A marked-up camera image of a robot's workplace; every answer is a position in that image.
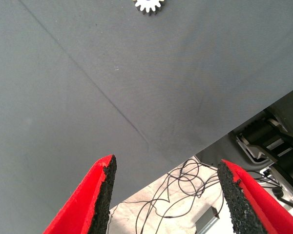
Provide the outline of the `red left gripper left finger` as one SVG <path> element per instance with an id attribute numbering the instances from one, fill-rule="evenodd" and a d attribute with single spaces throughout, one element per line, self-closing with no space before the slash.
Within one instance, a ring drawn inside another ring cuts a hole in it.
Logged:
<path id="1" fill-rule="evenodd" d="M 45 234 L 105 234 L 117 161 L 100 158 L 44 230 Z"/>

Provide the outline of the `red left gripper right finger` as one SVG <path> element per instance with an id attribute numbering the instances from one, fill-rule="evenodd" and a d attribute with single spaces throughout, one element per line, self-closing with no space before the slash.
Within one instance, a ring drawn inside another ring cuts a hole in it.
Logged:
<path id="1" fill-rule="evenodd" d="M 293 234 L 293 216 L 243 168 L 223 159 L 218 178 L 236 234 Z"/>

